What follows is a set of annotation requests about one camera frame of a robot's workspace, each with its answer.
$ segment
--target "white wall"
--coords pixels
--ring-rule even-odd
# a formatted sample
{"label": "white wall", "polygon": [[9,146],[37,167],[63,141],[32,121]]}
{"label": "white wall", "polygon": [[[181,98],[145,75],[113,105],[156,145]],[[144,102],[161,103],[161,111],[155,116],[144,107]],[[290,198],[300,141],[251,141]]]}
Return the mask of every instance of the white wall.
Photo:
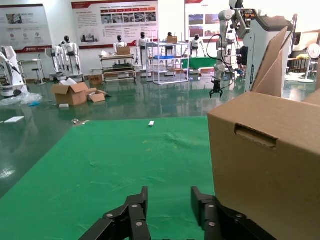
{"label": "white wall", "polygon": [[[0,5],[18,5],[18,4],[43,4],[45,7],[47,20],[49,24],[52,44],[55,46],[64,40],[68,35],[71,41],[75,41],[76,30],[73,18],[71,2],[83,2],[84,0],[0,0]],[[216,1],[215,11],[219,12],[229,8],[229,0],[212,0]],[[298,31],[311,31],[320,29],[320,23],[316,18],[316,11],[320,3],[314,0],[303,0],[303,4],[295,4],[292,0],[244,0],[246,8],[263,9],[265,14],[274,15],[292,15],[298,14]],[[180,36],[185,31],[185,0],[158,0],[159,7],[159,34],[160,39],[166,38],[168,32],[176,33]],[[216,46],[209,46],[210,55],[216,56]],[[89,74],[91,68],[99,68],[100,62],[98,55],[101,49],[80,50],[80,59],[82,71],[85,75]],[[53,66],[51,59],[46,58],[42,53],[43,69],[45,73],[52,73]],[[19,54],[19,60],[29,60],[38,58],[38,54],[24,53]],[[24,68],[28,79],[35,79],[31,72],[32,66]]]}

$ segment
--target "reflective floor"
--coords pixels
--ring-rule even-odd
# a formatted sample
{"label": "reflective floor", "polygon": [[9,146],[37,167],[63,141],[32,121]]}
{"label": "reflective floor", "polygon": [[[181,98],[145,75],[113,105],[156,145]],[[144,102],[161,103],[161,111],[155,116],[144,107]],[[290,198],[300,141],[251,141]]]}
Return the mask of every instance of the reflective floor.
{"label": "reflective floor", "polygon": [[[188,83],[158,86],[137,81],[115,81],[100,86],[112,97],[106,102],[86,103],[59,109],[52,84],[30,85],[30,92],[44,99],[39,106],[0,107],[0,122],[16,116],[25,119],[15,124],[0,123],[0,198],[14,186],[72,127],[72,119],[125,120],[206,116],[207,112],[244,93],[241,79],[210,99],[213,87],[210,76]],[[315,90],[315,84],[287,82],[284,97],[301,101]]]}

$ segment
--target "cardboard box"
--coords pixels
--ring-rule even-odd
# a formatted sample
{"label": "cardboard box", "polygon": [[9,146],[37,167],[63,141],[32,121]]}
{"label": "cardboard box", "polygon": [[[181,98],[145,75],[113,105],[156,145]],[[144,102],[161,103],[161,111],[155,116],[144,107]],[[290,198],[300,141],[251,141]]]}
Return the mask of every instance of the cardboard box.
{"label": "cardboard box", "polygon": [[90,88],[85,92],[86,92],[87,99],[94,103],[105,101],[106,97],[111,97],[106,92],[97,90],[96,88]]}
{"label": "cardboard box", "polygon": [[318,240],[320,91],[308,103],[277,97],[281,34],[270,42],[254,92],[208,113],[215,195],[277,240]]}
{"label": "cardboard box", "polygon": [[177,44],[178,43],[178,37],[177,36],[168,36],[166,39],[167,44]]}
{"label": "cardboard box", "polygon": [[131,55],[130,47],[129,46],[122,46],[116,49],[117,55]]}
{"label": "cardboard box", "polygon": [[90,75],[88,77],[91,85],[102,85],[104,83],[102,75]]}
{"label": "cardboard box", "polygon": [[70,106],[77,106],[87,102],[86,90],[87,85],[84,82],[66,86],[54,84],[52,86],[52,93],[55,94],[56,104],[69,104]]}

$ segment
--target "green floor covering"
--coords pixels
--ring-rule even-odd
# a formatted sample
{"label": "green floor covering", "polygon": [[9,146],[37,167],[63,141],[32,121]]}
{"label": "green floor covering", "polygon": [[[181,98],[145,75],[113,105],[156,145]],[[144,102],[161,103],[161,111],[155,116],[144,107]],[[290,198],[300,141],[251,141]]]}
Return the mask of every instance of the green floor covering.
{"label": "green floor covering", "polygon": [[207,118],[148,124],[93,121],[72,128],[0,199],[0,238],[77,240],[148,186],[153,240],[204,239],[190,192],[198,186],[214,194]]}

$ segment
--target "display board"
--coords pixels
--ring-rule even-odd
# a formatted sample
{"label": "display board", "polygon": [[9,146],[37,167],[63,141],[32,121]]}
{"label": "display board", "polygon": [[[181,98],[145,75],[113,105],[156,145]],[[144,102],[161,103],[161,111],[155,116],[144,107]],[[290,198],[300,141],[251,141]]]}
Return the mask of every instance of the display board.
{"label": "display board", "polygon": [[72,2],[80,49],[112,48],[117,36],[135,46],[140,33],[158,35],[158,0]]}
{"label": "display board", "polygon": [[212,36],[220,34],[220,12],[217,1],[185,0],[185,39],[191,40],[199,34],[206,42]]}
{"label": "display board", "polygon": [[18,54],[52,48],[44,5],[0,6],[0,46],[12,46]]}

